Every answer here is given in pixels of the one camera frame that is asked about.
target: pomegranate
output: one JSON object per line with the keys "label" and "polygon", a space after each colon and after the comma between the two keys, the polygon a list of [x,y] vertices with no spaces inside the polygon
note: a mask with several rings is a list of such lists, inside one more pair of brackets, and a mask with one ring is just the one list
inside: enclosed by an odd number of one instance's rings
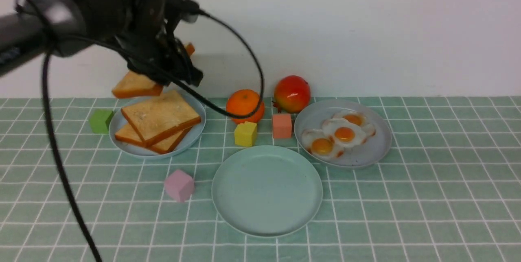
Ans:
{"label": "pomegranate", "polygon": [[309,84],[299,76],[287,76],[275,87],[273,106],[290,114],[303,110],[311,100]]}

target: bread slice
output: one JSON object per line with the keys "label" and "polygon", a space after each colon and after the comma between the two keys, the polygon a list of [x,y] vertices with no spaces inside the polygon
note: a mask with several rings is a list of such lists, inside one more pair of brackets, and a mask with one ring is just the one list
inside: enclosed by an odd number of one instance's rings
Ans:
{"label": "bread slice", "polygon": [[[185,46],[188,55],[195,52],[194,45],[191,43]],[[163,86],[157,84],[145,75],[128,71],[116,87],[112,89],[112,95],[116,98],[131,98],[136,96],[158,96],[161,94]]]}
{"label": "bread slice", "polygon": [[121,113],[145,147],[201,122],[199,114],[176,90],[125,106]]}
{"label": "bread slice", "polygon": [[[173,134],[172,136],[160,141],[152,145],[151,147],[145,147],[148,150],[154,151],[158,154],[167,154],[175,150],[177,145],[184,139],[186,134],[190,132],[190,128],[182,130],[181,132],[177,132],[177,134]],[[119,131],[116,132],[115,138],[118,141],[129,143],[132,145],[136,145],[138,147],[144,147],[143,142],[141,142],[141,138],[136,133],[134,128],[131,125],[124,125]]]}

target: orange cube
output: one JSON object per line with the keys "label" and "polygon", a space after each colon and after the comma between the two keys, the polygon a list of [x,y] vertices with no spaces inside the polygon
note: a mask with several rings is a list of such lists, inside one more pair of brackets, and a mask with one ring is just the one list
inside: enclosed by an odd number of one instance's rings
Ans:
{"label": "orange cube", "polygon": [[291,115],[290,114],[274,114],[271,118],[273,125],[273,138],[286,139],[291,138]]}

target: pink cube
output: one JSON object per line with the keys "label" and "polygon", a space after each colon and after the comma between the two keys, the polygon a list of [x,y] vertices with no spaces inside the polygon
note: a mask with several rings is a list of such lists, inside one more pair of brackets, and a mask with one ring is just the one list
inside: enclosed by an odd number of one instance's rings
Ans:
{"label": "pink cube", "polygon": [[194,192],[194,179],[182,170],[174,171],[164,181],[164,190],[177,202],[184,202]]}
{"label": "pink cube", "polygon": [[286,139],[291,138],[291,115],[290,114],[274,114],[271,118],[273,125],[273,138]]}

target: wooden block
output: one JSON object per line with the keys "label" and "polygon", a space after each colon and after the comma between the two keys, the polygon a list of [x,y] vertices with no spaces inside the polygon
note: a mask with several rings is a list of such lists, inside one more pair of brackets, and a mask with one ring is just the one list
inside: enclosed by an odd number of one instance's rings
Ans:
{"label": "wooden block", "polygon": [[110,120],[114,116],[111,109],[96,109],[89,118],[89,124],[94,134],[108,134]]}
{"label": "wooden block", "polygon": [[165,181],[164,190],[177,202],[184,202],[194,192],[194,179],[182,170],[174,171]]}
{"label": "wooden block", "polygon": [[271,118],[271,124],[273,126],[274,139],[291,138],[292,123],[290,114],[274,114]]}
{"label": "wooden block", "polygon": [[233,135],[235,136],[235,145],[252,147],[257,140],[257,124],[251,122],[239,124]]}

